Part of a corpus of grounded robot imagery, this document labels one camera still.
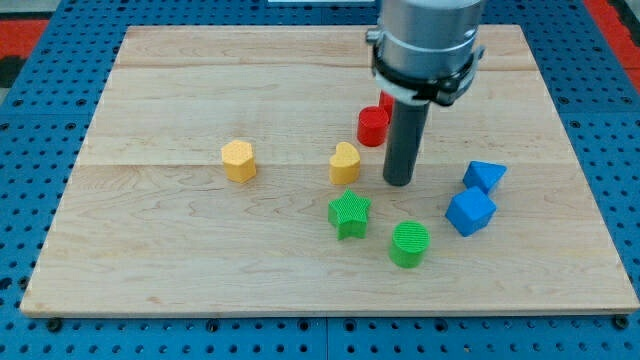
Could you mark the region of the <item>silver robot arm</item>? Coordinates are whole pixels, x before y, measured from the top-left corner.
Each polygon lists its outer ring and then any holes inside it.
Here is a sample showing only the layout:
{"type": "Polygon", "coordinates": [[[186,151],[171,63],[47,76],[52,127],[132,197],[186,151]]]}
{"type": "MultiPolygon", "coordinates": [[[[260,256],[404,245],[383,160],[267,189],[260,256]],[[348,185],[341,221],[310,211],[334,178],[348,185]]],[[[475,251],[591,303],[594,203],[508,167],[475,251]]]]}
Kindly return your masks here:
{"type": "Polygon", "coordinates": [[[377,85],[412,106],[450,106],[471,86],[484,48],[476,48],[484,0],[382,0],[366,33],[377,85]]]}

